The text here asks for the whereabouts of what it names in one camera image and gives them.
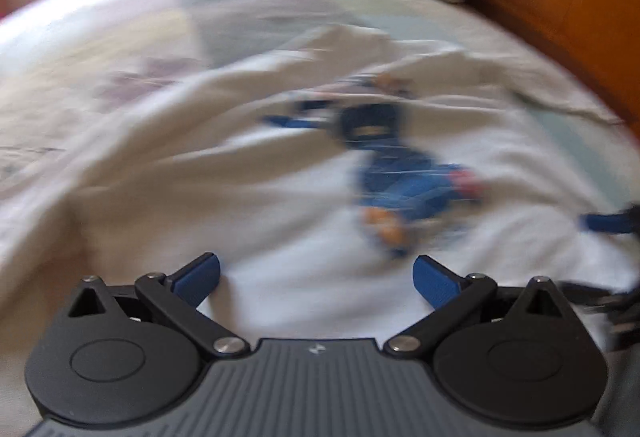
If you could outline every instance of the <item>silver screw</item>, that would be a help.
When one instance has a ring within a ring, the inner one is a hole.
[[[396,336],[389,340],[389,347],[396,352],[413,352],[420,348],[420,340],[413,336]]]
[[[245,343],[240,338],[235,336],[227,336],[225,338],[218,338],[213,343],[213,348],[220,354],[238,354],[243,351]]]

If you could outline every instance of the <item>printed graphic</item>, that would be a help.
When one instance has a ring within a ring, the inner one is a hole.
[[[482,186],[468,168],[438,164],[401,140],[402,101],[347,103],[350,93],[410,98],[410,82],[389,74],[357,76],[319,88],[295,104],[295,115],[268,116],[281,128],[325,128],[348,148],[370,152],[358,171],[362,220],[393,254],[414,247],[415,227],[456,202],[479,202]]]

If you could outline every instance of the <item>bed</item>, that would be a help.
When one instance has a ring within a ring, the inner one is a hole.
[[[613,13],[602,23],[595,20],[608,3],[41,0],[0,22],[0,197],[8,200],[43,179],[94,125],[117,121],[131,107],[170,94],[203,72],[278,49],[309,30],[342,24],[382,30],[395,41],[442,41],[544,74],[572,100],[552,96],[541,104],[515,93],[514,103],[542,143],[550,143],[594,190],[599,207],[615,211],[640,196],[640,158],[629,131],[638,133],[633,93],[640,78],[632,53],[640,35],[631,32],[639,27],[638,7],[633,0],[615,0],[620,13],[628,13],[629,29],[620,38],[599,36],[617,27],[608,20],[623,20]],[[0,220],[4,234],[15,229],[12,223],[15,217]],[[43,245],[37,262],[2,268],[2,435],[21,435],[37,420],[22,381],[26,354],[78,277],[96,269],[86,233],[74,233],[64,240],[32,233],[31,247]],[[633,243],[625,251],[636,258]],[[132,279],[135,273],[122,268],[117,276]],[[634,279],[630,271],[618,285]],[[212,307],[214,314],[224,301]]]

